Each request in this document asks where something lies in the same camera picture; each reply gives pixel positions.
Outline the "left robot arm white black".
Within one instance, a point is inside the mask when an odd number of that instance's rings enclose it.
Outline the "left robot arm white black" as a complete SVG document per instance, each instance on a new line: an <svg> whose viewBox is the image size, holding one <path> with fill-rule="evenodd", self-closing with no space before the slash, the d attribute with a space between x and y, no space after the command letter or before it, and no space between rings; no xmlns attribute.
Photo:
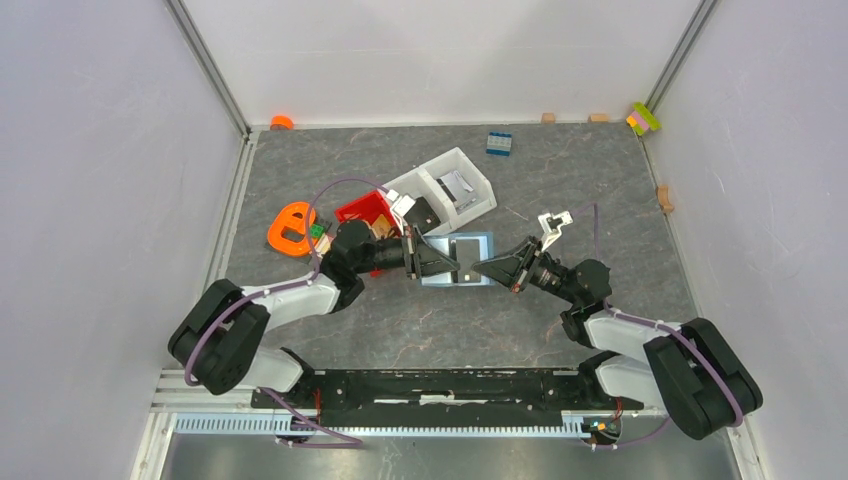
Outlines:
<svg viewBox="0 0 848 480"><path fill-rule="evenodd" d="M415 226L399 237L378 239L365 222L345 221L314 273L255 287L226 278L213 282L172 334L168 351L183 366L189 386L212 395L239 385L270 389L288 406L302 407L313 397L314 381L294 354L261 348L268 331L347 308L363 292L365 273L401 269L418 280L459 268Z"/></svg>

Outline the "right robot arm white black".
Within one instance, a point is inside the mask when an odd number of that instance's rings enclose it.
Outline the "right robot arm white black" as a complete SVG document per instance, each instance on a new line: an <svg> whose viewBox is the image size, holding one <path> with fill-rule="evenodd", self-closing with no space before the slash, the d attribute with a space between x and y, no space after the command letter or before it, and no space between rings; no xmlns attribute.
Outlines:
<svg viewBox="0 0 848 480"><path fill-rule="evenodd" d="M529 237L473 271L514 293L534 286L569 303L560 315L567 337L598 355L583 362L580 400L602 408L615 397L657 407L687 436L701 440L736 427L764 403L762 391L708 319L664 323L612 307L610 270L599 260L563 265Z"/></svg>

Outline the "dark grey credit card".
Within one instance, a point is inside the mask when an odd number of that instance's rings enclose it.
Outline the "dark grey credit card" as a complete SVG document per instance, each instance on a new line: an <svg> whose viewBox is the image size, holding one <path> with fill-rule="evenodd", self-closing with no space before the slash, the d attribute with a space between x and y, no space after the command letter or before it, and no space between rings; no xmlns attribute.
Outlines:
<svg viewBox="0 0 848 480"><path fill-rule="evenodd" d="M453 254L459 263L454 280L458 284L476 284L481 281L481 275L473 269L480 260L480 241L472 238L460 238L453 242Z"/></svg>

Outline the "clear plastic packet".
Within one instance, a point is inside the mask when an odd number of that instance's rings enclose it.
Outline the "clear plastic packet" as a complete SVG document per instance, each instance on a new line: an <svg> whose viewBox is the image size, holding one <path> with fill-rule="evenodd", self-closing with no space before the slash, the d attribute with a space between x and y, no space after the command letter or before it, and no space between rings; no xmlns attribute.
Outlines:
<svg viewBox="0 0 848 480"><path fill-rule="evenodd" d="M474 205L478 199L479 195L475 191L462 190L456 195L456 200L453 202L454 208L460 214Z"/></svg>

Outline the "white plastic bin with packet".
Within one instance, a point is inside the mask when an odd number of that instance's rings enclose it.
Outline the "white plastic bin with packet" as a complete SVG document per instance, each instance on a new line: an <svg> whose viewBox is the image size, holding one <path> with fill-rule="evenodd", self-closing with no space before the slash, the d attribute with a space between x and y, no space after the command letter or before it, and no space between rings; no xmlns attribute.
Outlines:
<svg viewBox="0 0 848 480"><path fill-rule="evenodd" d="M458 147L418 166L415 173L440 220L432 235L454 232L497 206L491 182Z"/></svg>

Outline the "red plastic bin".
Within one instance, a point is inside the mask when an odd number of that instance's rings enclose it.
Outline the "red plastic bin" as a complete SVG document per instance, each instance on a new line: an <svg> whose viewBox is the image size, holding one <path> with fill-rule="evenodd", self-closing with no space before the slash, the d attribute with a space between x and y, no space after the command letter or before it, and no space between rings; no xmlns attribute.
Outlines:
<svg viewBox="0 0 848 480"><path fill-rule="evenodd" d="M393 220L382 194L372 191L364 196L338 208L335 211L339 225L347 220L360 219L365 221L377 239L399 237L399 230ZM375 277L375 271L369 272Z"/></svg>

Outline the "green toy brick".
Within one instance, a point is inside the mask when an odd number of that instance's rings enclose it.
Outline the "green toy brick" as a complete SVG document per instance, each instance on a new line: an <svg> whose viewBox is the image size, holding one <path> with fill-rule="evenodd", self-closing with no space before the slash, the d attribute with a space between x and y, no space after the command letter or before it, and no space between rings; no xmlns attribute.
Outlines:
<svg viewBox="0 0 848 480"><path fill-rule="evenodd" d="M309 229L310 237L317 241L319 240L327 231L327 228L321 224L312 224Z"/></svg>

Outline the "blue lego brick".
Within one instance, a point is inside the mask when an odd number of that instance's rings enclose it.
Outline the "blue lego brick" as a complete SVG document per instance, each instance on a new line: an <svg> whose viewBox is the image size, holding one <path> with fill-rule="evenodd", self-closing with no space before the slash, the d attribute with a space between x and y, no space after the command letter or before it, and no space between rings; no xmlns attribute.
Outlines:
<svg viewBox="0 0 848 480"><path fill-rule="evenodd" d="M513 136L504 132L490 132L487 136L486 153L496 156L509 156L512 150Z"/></svg>

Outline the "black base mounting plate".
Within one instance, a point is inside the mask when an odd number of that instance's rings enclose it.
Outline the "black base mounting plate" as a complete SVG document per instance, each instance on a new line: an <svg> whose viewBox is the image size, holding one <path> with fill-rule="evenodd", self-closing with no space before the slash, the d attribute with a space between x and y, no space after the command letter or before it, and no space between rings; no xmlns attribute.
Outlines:
<svg viewBox="0 0 848 480"><path fill-rule="evenodd" d="M327 369L282 399L325 427L554 427L564 411L636 410L575 369Z"/></svg>

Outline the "orange letter e toy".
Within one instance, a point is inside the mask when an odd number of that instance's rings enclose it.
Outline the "orange letter e toy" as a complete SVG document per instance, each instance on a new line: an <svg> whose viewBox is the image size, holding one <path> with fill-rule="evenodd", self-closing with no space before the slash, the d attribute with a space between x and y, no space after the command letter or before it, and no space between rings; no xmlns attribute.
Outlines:
<svg viewBox="0 0 848 480"><path fill-rule="evenodd" d="M267 232L270 247L290 257L310 254L309 240L316 213L308 202L293 202L284 206L271 223Z"/></svg>

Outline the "curved wooden piece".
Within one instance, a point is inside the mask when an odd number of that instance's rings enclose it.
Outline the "curved wooden piece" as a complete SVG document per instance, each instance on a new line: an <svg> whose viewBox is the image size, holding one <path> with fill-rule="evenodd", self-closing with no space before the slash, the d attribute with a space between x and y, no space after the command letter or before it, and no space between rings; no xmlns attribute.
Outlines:
<svg viewBox="0 0 848 480"><path fill-rule="evenodd" d="M667 185L659 185L656 188L656 198L663 214L668 215L675 210L670 199L670 189Z"/></svg>

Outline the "small wooden block right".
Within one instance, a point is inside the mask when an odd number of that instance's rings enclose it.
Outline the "small wooden block right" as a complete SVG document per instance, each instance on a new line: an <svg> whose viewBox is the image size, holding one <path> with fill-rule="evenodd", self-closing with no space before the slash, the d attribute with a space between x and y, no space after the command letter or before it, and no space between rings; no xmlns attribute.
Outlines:
<svg viewBox="0 0 848 480"><path fill-rule="evenodd" d="M607 123L610 121L610 117L604 113L593 113L589 115L588 121L590 123Z"/></svg>

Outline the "green pink stacked bricks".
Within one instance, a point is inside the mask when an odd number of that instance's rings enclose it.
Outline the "green pink stacked bricks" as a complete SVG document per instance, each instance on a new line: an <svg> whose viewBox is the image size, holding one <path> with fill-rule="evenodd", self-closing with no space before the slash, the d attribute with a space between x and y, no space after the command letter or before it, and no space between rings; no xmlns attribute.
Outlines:
<svg viewBox="0 0 848 480"><path fill-rule="evenodd" d="M639 137L643 137L648 133L659 131L662 128L661 122L654 114L641 102L632 104L631 112L625 119L627 125Z"/></svg>

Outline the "orange round cap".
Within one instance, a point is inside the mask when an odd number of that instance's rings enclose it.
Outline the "orange round cap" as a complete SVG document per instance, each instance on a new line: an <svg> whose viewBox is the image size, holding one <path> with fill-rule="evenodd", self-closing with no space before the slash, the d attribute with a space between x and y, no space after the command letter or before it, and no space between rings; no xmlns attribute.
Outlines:
<svg viewBox="0 0 848 480"><path fill-rule="evenodd" d="M270 130L291 130L293 128L293 120L285 115L275 115L270 120Z"/></svg>

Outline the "aluminium frame rail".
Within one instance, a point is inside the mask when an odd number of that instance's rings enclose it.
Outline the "aluminium frame rail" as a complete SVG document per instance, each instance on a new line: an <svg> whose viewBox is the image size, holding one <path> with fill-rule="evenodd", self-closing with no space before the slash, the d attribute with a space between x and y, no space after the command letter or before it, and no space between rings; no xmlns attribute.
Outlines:
<svg viewBox="0 0 848 480"><path fill-rule="evenodd" d="M227 367L194 384L164 371L153 407L183 429L310 435L587 438L606 419L667 415L700 440L762 404L738 364L709 373L686 363L656 368L600 357L576 369L322 369L287 361L265 373Z"/></svg>

